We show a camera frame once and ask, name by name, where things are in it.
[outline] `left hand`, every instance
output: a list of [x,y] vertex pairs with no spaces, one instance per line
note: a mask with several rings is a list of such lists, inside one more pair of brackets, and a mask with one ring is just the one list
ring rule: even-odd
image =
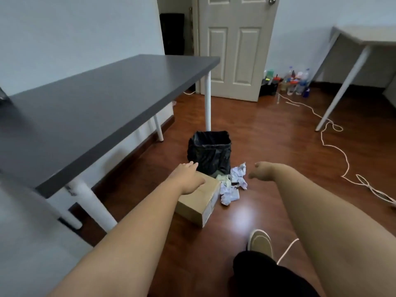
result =
[[179,164],[166,181],[173,182],[181,190],[182,195],[191,194],[205,183],[205,179],[195,173],[197,167],[198,163],[192,161],[188,164]]

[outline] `right arm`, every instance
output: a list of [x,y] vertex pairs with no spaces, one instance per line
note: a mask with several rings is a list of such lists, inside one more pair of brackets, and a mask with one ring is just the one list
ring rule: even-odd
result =
[[329,297],[396,295],[396,238],[295,169],[259,162],[249,178],[275,181]]

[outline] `pile of bottles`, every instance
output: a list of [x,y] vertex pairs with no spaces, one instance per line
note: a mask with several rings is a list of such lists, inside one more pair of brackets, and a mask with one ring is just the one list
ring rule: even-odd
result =
[[303,94],[303,97],[308,97],[309,69],[306,69],[304,72],[298,72],[297,74],[293,70],[292,66],[290,66],[289,69],[290,71],[285,75],[280,83],[280,91],[286,91],[289,96],[295,93],[297,95]]

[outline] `left arm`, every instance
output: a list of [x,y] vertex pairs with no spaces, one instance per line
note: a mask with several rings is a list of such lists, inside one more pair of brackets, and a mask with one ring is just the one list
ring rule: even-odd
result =
[[179,165],[87,254],[50,296],[147,296],[177,200],[205,180]]

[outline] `wooden floor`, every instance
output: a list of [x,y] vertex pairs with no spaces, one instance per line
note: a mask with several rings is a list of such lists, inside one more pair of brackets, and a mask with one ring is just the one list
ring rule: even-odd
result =
[[[332,95],[314,89],[308,99],[294,96],[323,114]],[[188,139],[205,130],[204,97],[182,95],[174,107],[176,122],[164,134],[165,141],[150,147],[114,184],[105,206],[121,220],[149,194],[177,164],[186,162]],[[324,134],[327,144],[343,149],[351,169],[371,185],[396,198],[396,110],[380,96],[343,98],[331,118],[344,127]],[[340,178],[346,169],[343,155],[322,147],[314,129],[319,118],[304,107],[276,104],[274,97],[258,103],[212,98],[212,130],[227,130],[232,140],[231,166],[246,162],[249,171],[256,161],[288,164],[325,189],[353,203],[396,235],[396,211],[371,192]],[[249,232],[269,233],[279,258],[296,238],[274,183],[247,180],[248,189],[229,207],[216,204],[204,229],[174,215],[166,245],[152,282],[150,296],[235,296],[232,260],[245,249]],[[95,245],[104,232],[91,218],[79,232]],[[324,295],[314,269],[296,243],[282,261],[306,278]]]

